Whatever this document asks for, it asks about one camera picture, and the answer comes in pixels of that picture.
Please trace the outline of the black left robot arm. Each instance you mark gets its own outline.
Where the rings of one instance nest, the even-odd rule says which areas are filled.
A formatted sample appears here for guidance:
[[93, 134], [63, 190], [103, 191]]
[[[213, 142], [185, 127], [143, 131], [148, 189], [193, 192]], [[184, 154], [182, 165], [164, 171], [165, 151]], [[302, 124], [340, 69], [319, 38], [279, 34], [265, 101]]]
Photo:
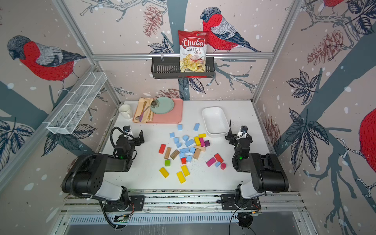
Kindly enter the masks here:
[[131, 127], [114, 127], [110, 132], [113, 153], [79, 156], [64, 178], [61, 188], [74, 197], [97, 200], [103, 212], [141, 212], [145, 197], [130, 196], [128, 189], [104, 179], [106, 172], [128, 172], [137, 156], [136, 147], [145, 143], [143, 131], [138, 137]]

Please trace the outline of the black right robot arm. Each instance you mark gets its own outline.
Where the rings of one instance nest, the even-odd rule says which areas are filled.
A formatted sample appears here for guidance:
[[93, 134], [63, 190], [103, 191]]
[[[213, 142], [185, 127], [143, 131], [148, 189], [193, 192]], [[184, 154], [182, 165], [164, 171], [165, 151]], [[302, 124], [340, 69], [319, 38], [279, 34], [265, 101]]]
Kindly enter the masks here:
[[225, 139], [234, 146], [232, 165], [238, 173], [249, 173], [251, 180], [237, 186], [234, 194], [222, 194], [218, 203], [224, 211], [260, 211], [259, 197], [270, 193], [285, 193], [289, 182], [276, 154], [252, 153], [253, 142], [248, 127], [242, 126], [237, 134], [230, 129]]

